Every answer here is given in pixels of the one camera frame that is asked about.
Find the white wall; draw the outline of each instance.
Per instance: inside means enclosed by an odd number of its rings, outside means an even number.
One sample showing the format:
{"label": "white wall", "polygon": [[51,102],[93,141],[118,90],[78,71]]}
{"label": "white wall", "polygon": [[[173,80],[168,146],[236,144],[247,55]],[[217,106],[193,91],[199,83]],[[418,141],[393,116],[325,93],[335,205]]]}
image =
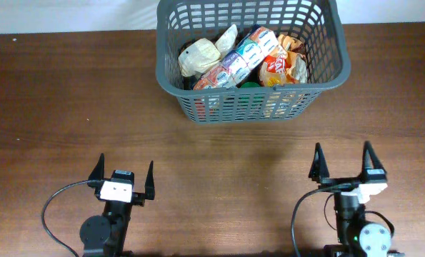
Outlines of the white wall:
{"label": "white wall", "polygon": [[[425,0],[336,0],[343,24],[425,21]],[[0,0],[0,34],[155,29],[159,0]]]}

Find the white label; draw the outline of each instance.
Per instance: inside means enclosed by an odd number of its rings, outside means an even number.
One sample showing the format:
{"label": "white label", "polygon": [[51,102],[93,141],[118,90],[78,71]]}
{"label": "white label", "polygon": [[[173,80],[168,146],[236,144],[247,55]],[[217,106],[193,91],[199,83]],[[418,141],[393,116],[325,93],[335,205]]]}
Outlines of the white label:
{"label": "white label", "polygon": [[264,55],[261,52],[261,49],[255,42],[250,39],[246,39],[236,51],[242,56],[247,66],[251,70],[260,64],[264,59]]}
{"label": "white label", "polygon": [[382,192],[386,187],[386,183],[360,184],[358,188],[355,188],[350,192],[341,192],[341,195],[356,196],[358,197],[359,203],[365,204],[371,199],[369,196],[375,196],[376,194]]}
{"label": "white label", "polygon": [[230,70],[236,83],[241,82],[250,74],[249,67],[245,60],[243,60],[240,56],[236,57],[234,61],[229,64],[228,70]]}
{"label": "white label", "polygon": [[115,170],[115,173],[122,174],[122,175],[127,175],[127,176],[130,176],[131,175],[131,172],[129,172],[129,171]]}
{"label": "white label", "polygon": [[105,181],[100,191],[100,198],[109,201],[131,203],[132,196],[133,186],[128,183]]}
{"label": "white label", "polygon": [[236,83],[234,83],[234,80],[232,79],[231,75],[228,74],[226,71],[222,71],[221,73],[219,73],[219,75],[217,75],[217,82],[218,82],[219,87],[224,87],[224,88],[227,88],[227,89],[236,85]]}
{"label": "white label", "polygon": [[277,41],[276,35],[272,31],[265,31],[259,34],[258,46],[260,46],[263,55],[268,56],[271,51],[279,44]]}
{"label": "white label", "polygon": [[368,174],[369,175],[385,174],[385,171],[381,168],[369,169]]}

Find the green item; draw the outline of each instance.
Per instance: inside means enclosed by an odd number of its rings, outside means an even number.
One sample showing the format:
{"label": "green item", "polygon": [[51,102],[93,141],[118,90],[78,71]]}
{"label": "green item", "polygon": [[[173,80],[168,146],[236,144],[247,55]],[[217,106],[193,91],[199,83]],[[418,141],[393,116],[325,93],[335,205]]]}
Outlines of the green item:
{"label": "green item", "polygon": [[246,82],[244,83],[244,85],[241,86],[241,89],[251,88],[251,87],[260,87],[260,85],[255,82]]}
{"label": "green item", "polygon": [[[246,88],[255,88],[255,87],[261,87],[260,84],[255,83],[255,82],[246,82],[241,86],[241,89],[246,89]],[[254,98],[254,102],[252,104],[252,106],[254,106],[255,104],[260,104],[263,102],[264,97],[263,96],[256,96]],[[239,97],[239,101],[243,104],[247,104],[249,102],[249,97]]]}

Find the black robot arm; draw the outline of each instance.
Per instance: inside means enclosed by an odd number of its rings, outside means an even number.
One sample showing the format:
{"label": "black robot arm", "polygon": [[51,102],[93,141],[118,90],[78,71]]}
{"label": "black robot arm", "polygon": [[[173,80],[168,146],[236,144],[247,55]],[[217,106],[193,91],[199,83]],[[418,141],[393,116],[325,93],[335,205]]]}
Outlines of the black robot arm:
{"label": "black robot arm", "polygon": [[131,252],[123,252],[126,230],[133,206],[144,206],[145,200],[155,199],[154,162],[150,163],[147,173],[145,192],[133,192],[134,174],[129,171],[115,170],[112,177],[104,178],[104,155],[101,154],[89,180],[95,189],[95,196],[105,201],[100,216],[88,218],[81,227],[80,237],[84,243],[83,257],[119,257]]}
{"label": "black robot arm", "polygon": [[[394,226],[380,213],[366,211],[365,203],[370,195],[386,188],[386,171],[377,158],[371,144],[364,144],[361,173],[357,177],[329,178],[320,143],[316,144],[314,160],[309,178],[319,184],[319,189],[334,194],[336,230],[341,245],[325,246],[326,257],[387,257],[403,256],[403,253],[389,252]],[[366,213],[381,217],[384,226],[366,220]]]}

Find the wood grain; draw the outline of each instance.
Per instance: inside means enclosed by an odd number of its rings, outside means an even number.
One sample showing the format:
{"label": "wood grain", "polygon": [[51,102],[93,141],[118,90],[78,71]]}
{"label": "wood grain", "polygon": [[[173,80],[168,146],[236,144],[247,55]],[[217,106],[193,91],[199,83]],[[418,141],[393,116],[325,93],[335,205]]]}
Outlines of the wood grain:
{"label": "wood grain", "polygon": [[[292,121],[198,126],[155,79],[154,31],[0,36],[0,256],[69,256],[44,233],[45,200],[84,180],[154,160],[156,200],[135,208],[125,249],[162,255],[292,251],[289,220],[321,142],[332,176],[360,170],[371,140],[389,188],[368,209],[396,226],[394,248],[425,256],[425,24],[345,26],[349,80]],[[301,247],[336,243],[326,195],[297,216]],[[102,212],[87,187],[52,202],[47,223],[81,251]],[[333,218],[332,204],[328,217]]]}

